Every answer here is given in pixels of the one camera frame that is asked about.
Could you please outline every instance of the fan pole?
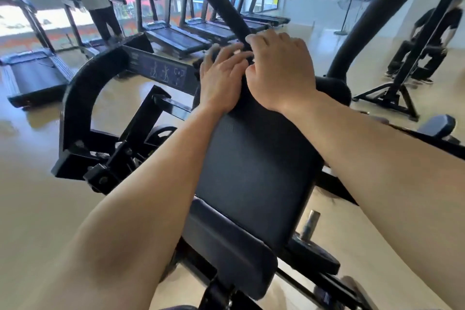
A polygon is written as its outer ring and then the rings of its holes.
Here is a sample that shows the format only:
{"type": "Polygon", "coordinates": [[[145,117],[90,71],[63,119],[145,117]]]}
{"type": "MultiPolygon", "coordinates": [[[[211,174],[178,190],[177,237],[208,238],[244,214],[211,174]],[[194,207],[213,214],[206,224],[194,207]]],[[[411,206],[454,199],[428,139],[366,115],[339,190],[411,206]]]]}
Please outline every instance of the fan pole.
{"type": "Polygon", "coordinates": [[[350,10],[351,4],[352,4],[352,0],[349,0],[349,7],[347,8],[346,17],[344,18],[344,22],[342,23],[341,30],[340,31],[335,31],[334,32],[335,35],[338,35],[338,36],[347,36],[348,35],[347,31],[344,29],[344,26],[346,25],[347,15],[349,15],[349,10],[350,10]]]}

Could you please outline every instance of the person's right hand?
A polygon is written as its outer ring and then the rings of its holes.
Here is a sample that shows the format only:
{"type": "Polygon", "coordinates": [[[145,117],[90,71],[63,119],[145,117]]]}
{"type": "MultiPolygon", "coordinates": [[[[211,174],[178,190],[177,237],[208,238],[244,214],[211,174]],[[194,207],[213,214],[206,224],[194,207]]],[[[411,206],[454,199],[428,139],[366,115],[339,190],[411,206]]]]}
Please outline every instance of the person's right hand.
{"type": "Polygon", "coordinates": [[[303,40],[271,29],[246,40],[255,56],[246,70],[247,85],[262,106],[284,114],[313,96],[315,72],[303,40]]]}

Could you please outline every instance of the man in black shirt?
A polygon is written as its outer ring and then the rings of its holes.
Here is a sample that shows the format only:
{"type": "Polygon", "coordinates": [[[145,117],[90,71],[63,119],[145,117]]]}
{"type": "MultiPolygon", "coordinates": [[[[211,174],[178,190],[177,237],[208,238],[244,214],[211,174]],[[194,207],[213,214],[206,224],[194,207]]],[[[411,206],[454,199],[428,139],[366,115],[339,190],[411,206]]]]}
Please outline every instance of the man in black shirt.
{"type": "MultiPolygon", "coordinates": [[[[421,81],[426,84],[432,84],[433,81],[430,77],[436,71],[436,69],[441,65],[442,61],[444,60],[445,56],[447,55],[447,44],[449,44],[452,37],[454,37],[455,32],[457,31],[458,25],[460,24],[460,20],[462,19],[462,9],[460,8],[460,4],[462,4],[463,0],[454,0],[447,10],[446,14],[442,18],[441,22],[439,23],[438,27],[433,33],[433,36],[429,40],[427,46],[423,50],[421,58],[424,58],[426,55],[429,55],[431,59],[425,65],[425,69],[427,71],[423,72],[414,72],[411,76],[414,80],[421,81]],[[444,32],[450,28],[449,33],[444,39],[444,43],[441,40],[444,32]]],[[[399,50],[392,58],[391,62],[388,65],[386,75],[390,78],[394,78],[394,76],[399,71],[400,67],[403,64],[404,57],[409,53],[415,44],[416,36],[419,34],[417,30],[423,27],[427,21],[430,19],[431,15],[433,14],[434,8],[427,11],[417,22],[410,33],[410,41],[404,41],[400,45],[399,50]]]]}

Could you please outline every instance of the beige floor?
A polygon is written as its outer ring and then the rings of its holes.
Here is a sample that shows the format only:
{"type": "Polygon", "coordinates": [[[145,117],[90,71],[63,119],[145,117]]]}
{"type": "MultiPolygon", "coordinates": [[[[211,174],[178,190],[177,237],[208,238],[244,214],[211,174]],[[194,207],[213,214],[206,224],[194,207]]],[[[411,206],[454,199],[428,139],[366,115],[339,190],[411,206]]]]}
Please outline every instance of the beige floor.
{"type": "MultiPolygon", "coordinates": [[[[313,56],[316,73],[328,68],[343,39],[329,30],[288,26],[292,36],[304,38],[313,56]]],[[[353,94],[381,82],[400,41],[375,38],[357,57],[348,73],[353,94]]],[[[420,123],[430,116],[448,113],[458,119],[454,135],[465,141],[465,75],[461,50],[452,49],[434,76],[433,86],[412,91],[420,123]]],[[[84,61],[80,53],[64,54],[72,67],[84,61]]],[[[153,82],[135,77],[111,81],[99,96],[93,112],[93,127],[119,134],[137,110],[153,82]]],[[[168,90],[174,99],[191,104],[192,98],[168,90]]],[[[354,106],[383,115],[395,124],[418,124],[397,113],[358,102],[354,106]]],[[[14,309],[41,282],[44,273],[78,225],[101,201],[83,182],[52,177],[50,168],[58,155],[59,105],[24,112],[13,108],[0,86],[0,309],[14,309]]],[[[160,122],[180,124],[165,115],[160,122]]],[[[447,309],[389,247],[360,209],[348,202],[332,200],[315,191],[308,203],[322,216],[314,241],[342,264],[340,275],[357,279],[381,310],[447,309]]],[[[281,265],[312,289],[302,276],[281,265]]],[[[180,303],[197,305],[204,287],[179,267],[154,296],[153,309],[180,303]]],[[[313,309],[315,306],[280,279],[275,279],[260,302],[265,309],[313,309]]]]}

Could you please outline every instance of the floor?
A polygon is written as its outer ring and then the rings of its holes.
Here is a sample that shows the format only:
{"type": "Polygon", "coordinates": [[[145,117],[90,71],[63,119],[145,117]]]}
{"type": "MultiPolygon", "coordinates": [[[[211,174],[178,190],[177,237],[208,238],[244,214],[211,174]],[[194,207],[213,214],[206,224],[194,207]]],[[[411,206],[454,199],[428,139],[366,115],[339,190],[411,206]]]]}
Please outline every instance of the floor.
{"type": "MultiPolygon", "coordinates": [[[[328,69],[343,37],[331,30],[312,30],[289,25],[292,36],[304,38],[317,75],[328,69]]],[[[355,59],[348,73],[353,94],[381,83],[390,57],[400,40],[375,37],[355,59]]],[[[448,113],[456,117],[454,135],[465,140],[464,51],[451,49],[434,75],[433,86],[423,85],[412,96],[421,113],[420,123],[403,115],[354,103],[356,109],[386,116],[397,125],[416,128],[427,118],[448,113]]],[[[74,51],[64,53],[72,68],[84,62],[74,51]]],[[[93,127],[120,134],[154,83],[142,77],[124,82],[112,80],[102,90],[93,111],[93,127]]],[[[192,97],[167,89],[175,100],[190,105],[192,97]]],[[[30,112],[12,107],[0,85],[0,309],[14,309],[41,282],[51,262],[102,196],[84,182],[60,180],[50,174],[58,156],[60,106],[30,112]]],[[[160,122],[181,124],[164,115],[160,122]]],[[[312,194],[299,225],[311,209],[321,213],[313,241],[332,253],[342,264],[340,276],[354,277],[382,310],[448,309],[416,277],[376,231],[361,210],[346,201],[331,199],[317,189],[312,194]]],[[[310,289],[311,282],[280,265],[310,289]]],[[[178,267],[158,287],[152,309],[187,303],[198,305],[201,285],[183,267],[178,267]]],[[[306,310],[315,306],[296,290],[276,278],[260,301],[265,310],[306,310]]]]}

